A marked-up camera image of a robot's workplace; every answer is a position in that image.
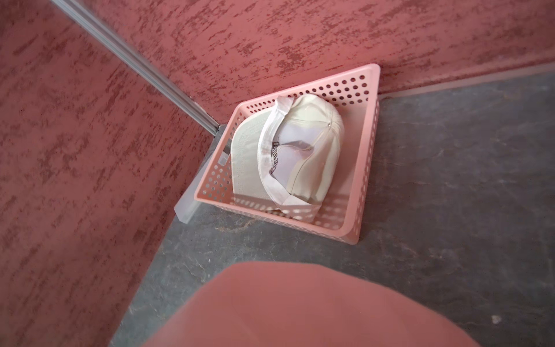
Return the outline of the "cream baseball cap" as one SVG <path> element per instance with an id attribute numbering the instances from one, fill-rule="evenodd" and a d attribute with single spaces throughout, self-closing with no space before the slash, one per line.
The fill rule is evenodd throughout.
<path id="1" fill-rule="evenodd" d="M 231 140 L 234 202 L 311 223 L 343 144 L 338 110 L 317 95 L 279 97 L 238 125 Z"/>

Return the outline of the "pink baseball cap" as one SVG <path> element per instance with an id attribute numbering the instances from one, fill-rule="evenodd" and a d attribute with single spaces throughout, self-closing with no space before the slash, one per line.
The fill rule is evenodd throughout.
<path id="1" fill-rule="evenodd" d="M 320 265 L 239 263 L 202 286 L 149 346 L 474 346 L 387 287 Z"/>

